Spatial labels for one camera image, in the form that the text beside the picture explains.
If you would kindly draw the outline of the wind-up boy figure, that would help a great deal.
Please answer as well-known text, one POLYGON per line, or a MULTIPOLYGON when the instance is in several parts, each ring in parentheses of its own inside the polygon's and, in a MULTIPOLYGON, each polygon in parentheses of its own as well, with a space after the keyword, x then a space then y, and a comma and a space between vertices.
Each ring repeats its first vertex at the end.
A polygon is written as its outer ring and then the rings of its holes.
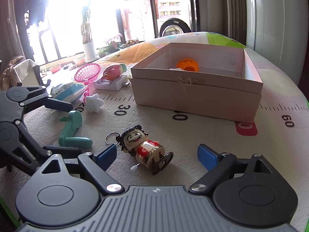
POLYGON ((158 141, 149 139, 141 125, 134 125, 125 129, 122 133, 111 132, 108 136, 115 135, 115 140, 120 145, 121 151, 136 158, 137 164, 131 169, 134 170, 140 165, 156 175, 164 170, 173 159, 173 152, 166 152, 158 141))

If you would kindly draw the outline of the white battery charger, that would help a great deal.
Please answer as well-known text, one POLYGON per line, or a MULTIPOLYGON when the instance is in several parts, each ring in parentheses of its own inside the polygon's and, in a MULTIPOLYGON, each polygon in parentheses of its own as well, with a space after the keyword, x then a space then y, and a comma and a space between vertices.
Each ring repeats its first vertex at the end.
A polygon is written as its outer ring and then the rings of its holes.
POLYGON ((121 75, 116 79, 110 81, 106 79, 99 79, 94 82, 94 88, 99 90, 119 91, 122 87, 130 85, 130 81, 127 75, 121 75))

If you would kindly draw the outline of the pink bird toy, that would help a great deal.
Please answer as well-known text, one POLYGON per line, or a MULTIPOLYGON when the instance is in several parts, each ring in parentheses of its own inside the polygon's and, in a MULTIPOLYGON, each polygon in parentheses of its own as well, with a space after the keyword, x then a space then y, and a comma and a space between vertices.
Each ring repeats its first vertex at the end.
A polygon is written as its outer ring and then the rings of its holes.
POLYGON ((113 81, 126 71, 127 67, 123 63, 110 65, 104 70, 102 80, 113 81))

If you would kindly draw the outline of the pink cardboard box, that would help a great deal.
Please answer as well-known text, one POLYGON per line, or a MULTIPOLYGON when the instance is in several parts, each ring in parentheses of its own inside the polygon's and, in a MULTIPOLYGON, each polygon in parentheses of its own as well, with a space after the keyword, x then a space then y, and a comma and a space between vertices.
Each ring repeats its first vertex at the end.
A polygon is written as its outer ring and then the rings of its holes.
POLYGON ((242 48, 169 43, 131 69, 139 105, 243 123, 254 121, 263 81, 242 48), (176 68, 193 59, 199 72, 176 68))

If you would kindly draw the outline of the red plastic basin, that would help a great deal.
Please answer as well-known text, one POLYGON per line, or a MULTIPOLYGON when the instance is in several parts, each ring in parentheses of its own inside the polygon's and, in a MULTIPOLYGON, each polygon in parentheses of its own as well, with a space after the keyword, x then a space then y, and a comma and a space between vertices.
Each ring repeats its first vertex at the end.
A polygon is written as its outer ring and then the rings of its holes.
POLYGON ((50 71, 52 72, 52 74, 55 74, 56 72, 60 70, 61 70, 61 64, 54 65, 50 68, 50 71))

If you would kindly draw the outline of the colourful play mat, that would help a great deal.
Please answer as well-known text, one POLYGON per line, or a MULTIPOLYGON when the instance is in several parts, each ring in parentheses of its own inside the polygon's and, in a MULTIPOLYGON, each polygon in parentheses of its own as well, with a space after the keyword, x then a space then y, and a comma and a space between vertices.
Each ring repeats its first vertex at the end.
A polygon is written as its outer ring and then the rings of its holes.
POLYGON ((262 98, 253 124, 186 114, 137 105, 131 87, 117 92, 100 91, 104 106, 99 113, 82 112, 78 136, 93 141, 93 150, 112 142, 111 132, 139 124, 174 157, 158 175, 140 167, 132 172, 135 159, 119 151, 108 173, 123 186, 190 186, 206 173, 197 159, 204 143, 217 152, 240 158, 262 154, 297 193, 299 204, 291 225, 305 231, 308 222, 308 101, 296 84, 270 61, 247 49, 263 81, 262 98))

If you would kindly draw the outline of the white star toy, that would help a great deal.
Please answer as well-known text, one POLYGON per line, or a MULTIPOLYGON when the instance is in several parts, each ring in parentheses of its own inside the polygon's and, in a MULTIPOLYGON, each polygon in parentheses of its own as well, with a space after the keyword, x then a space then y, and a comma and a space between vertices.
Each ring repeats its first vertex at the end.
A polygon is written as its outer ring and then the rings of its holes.
POLYGON ((85 107, 87 112, 99 113, 101 107, 104 105, 104 101, 99 97, 97 93, 92 96, 85 97, 85 107))

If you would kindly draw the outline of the orange pumpkin toy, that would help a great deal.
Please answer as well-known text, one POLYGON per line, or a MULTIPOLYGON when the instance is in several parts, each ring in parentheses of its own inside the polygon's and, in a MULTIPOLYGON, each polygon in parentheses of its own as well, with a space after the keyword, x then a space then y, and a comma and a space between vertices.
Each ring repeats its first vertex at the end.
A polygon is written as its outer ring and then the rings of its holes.
POLYGON ((199 65, 193 59, 182 59, 176 64, 177 69, 184 71, 199 72, 199 65))

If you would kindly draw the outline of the pink plastic basket scoop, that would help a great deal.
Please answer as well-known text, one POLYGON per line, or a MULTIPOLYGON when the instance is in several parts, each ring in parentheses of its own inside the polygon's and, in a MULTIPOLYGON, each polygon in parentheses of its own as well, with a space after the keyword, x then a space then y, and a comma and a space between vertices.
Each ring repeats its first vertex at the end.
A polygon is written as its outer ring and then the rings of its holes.
POLYGON ((74 80, 77 83, 88 85, 94 82, 101 71, 101 66, 96 63, 89 63, 79 68, 74 75, 74 80))

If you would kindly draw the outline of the white plant pot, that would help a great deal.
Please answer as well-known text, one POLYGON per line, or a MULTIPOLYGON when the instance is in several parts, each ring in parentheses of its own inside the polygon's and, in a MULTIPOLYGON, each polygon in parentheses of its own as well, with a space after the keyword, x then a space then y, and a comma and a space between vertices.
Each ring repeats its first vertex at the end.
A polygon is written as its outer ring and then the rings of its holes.
POLYGON ((85 43, 83 45, 83 48, 86 63, 91 63, 99 59, 99 55, 97 54, 96 49, 94 47, 94 43, 92 41, 89 43, 85 43))

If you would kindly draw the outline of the green hand crank toy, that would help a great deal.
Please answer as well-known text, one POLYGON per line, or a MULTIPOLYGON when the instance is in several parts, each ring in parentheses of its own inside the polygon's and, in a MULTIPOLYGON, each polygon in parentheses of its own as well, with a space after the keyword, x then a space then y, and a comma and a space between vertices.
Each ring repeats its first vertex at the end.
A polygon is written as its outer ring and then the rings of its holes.
POLYGON ((82 115, 79 111, 70 111, 66 117, 59 117, 59 121, 65 123, 60 133, 58 143, 62 147, 76 147, 90 149, 93 141, 86 137, 76 137, 76 131, 82 126, 82 115))

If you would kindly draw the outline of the blue white tissue pack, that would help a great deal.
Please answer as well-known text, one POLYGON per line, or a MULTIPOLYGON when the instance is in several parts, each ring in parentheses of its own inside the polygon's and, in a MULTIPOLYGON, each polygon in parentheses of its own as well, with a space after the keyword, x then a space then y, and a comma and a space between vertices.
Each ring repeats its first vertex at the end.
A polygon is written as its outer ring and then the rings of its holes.
POLYGON ((85 91, 87 91, 87 86, 70 82, 53 86, 50 94, 57 100, 74 103, 82 97, 85 91))

